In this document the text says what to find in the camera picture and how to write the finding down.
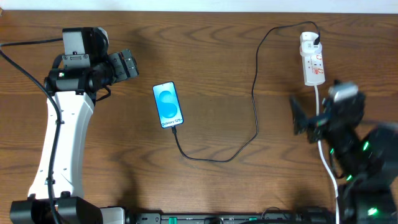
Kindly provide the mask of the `blue Galaxy smartphone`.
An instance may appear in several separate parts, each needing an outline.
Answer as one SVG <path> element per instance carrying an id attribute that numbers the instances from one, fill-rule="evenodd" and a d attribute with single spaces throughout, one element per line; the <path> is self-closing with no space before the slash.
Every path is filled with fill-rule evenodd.
<path id="1" fill-rule="evenodd" d="M 157 112 L 162 128 L 183 124 L 184 118 L 174 82 L 166 82 L 152 87 Z"/>

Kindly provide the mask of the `white charger plug adapter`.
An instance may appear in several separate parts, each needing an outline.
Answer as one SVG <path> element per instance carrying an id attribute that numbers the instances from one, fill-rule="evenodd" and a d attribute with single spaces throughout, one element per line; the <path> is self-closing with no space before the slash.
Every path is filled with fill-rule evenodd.
<path id="1" fill-rule="evenodd" d="M 302 32 L 300 35 L 300 46 L 303 50 L 320 49 L 320 36 L 315 32 Z"/>

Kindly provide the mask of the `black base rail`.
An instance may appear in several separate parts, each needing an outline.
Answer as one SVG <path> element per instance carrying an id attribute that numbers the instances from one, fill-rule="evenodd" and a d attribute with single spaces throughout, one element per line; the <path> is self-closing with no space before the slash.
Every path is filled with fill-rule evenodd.
<path id="1" fill-rule="evenodd" d="M 335 223 L 333 215 L 326 213 L 298 213 L 271 211 L 261 214 L 159 214 L 137 213 L 129 215 L 130 224 L 239 224 L 239 223 Z"/>

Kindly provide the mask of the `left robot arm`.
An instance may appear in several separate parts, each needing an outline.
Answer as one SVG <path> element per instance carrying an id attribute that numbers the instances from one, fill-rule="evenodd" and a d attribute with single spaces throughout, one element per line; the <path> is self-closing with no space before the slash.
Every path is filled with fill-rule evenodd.
<path id="1" fill-rule="evenodd" d="M 13 223 L 134 223 L 124 207 L 99 208 L 84 198 L 82 168 L 85 138 L 97 92 L 135 78 L 139 72 L 130 50 L 108 53 L 100 27 L 65 28 L 64 53 L 44 82 L 47 129 L 38 171 L 25 200 L 11 204 Z"/>

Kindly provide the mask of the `white power strip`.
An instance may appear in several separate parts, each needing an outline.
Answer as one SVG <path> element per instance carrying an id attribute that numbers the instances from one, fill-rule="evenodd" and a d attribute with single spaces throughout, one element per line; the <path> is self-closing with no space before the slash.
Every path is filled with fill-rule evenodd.
<path id="1" fill-rule="evenodd" d="M 322 56 L 322 45 L 314 45 L 311 41 L 300 45 L 302 56 L 303 77 L 306 86 L 317 86 L 325 82 L 325 69 Z"/>

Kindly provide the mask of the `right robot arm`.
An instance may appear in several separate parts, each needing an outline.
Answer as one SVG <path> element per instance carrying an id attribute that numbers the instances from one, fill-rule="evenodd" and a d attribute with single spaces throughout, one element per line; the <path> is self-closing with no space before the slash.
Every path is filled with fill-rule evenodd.
<path id="1" fill-rule="evenodd" d="M 310 143 L 324 140 L 346 182 L 338 186 L 341 223 L 397 223 L 391 184 L 397 177 L 397 128 L 380 124 L 363 139 L 355 131 L 364 116 L 366 97 L 359 92 L 341 101 L 324 100 L 324 112 L 308 118 L 290 98 L 294 133 Z"/>

